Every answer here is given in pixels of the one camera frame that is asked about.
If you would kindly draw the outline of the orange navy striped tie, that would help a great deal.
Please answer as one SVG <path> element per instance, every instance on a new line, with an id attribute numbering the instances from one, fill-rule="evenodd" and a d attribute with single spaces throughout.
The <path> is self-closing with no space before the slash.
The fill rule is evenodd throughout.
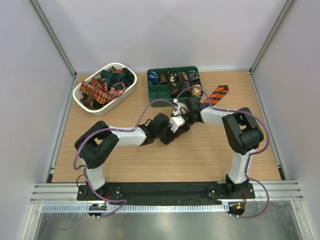
<path id="1" fill-rule="evenodd" d="M 189 96 L 184 102 L 179 102 L 186 105 L 188 111 L 194 111 L 197 113 L 196 123 L 213 123 L 217 125 L 223 124 L 223 117 L 226 115 L 222 110 L 215 108 L 215 105 L 229 92 L 229 87 L 227 85 L 219 85 L 210 95 L 207 95 L 205 91 L 202 90 L 203 96 L 198 99 L 197 96 Z"/>

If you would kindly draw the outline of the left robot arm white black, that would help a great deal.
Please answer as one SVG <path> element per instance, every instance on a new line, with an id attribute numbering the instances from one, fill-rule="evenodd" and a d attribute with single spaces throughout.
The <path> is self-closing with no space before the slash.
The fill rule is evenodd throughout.
<path id="1" fill-rule="evenodd" d="M 167 145 L 186 121 L 182 115 L 168 117 L 159 113 L 149 123 L 134 128 L 115 128 L 98 121 L 74 144 L 76 156 L 73 167 L 83 168 L 88 194 L 95 200 L 106 200 L 108 190 L 103 174 L 103 164 L 114 148 L 145 146 L 156 139 Z"/>

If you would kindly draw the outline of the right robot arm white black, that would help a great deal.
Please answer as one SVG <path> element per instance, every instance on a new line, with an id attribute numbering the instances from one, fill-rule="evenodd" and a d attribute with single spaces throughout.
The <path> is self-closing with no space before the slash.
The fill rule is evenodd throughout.
<path id="1" fill-rule="evenodd" d="M 248 171 L 252 156 L 264 134 L 247 107 L 238 110 L 217 108 L 200 103 L 196 96 L 185 100 L 188 109 L 187 123 L 214 123 L 224 127 L 230 148 L 233 150 L 231 167 L 225 177 L 225 192 L 231 198 L 237 198 L 249 185 Z"/>

